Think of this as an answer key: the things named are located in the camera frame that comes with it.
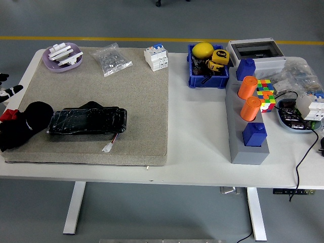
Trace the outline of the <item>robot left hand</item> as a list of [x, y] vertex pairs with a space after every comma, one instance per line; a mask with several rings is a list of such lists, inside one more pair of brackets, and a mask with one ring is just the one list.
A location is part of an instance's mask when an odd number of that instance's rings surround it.
[[[1, 73], [1, 84], [2, 82], [6, 81], [8, 79], [9, 75], [5, 73]], [[18, 92], [20, 92], [23, 89], [22, 85], [16, 85], [11, 88], [1, 90], [1, 97], [0, 97], [0, 103], [5, 102]]]

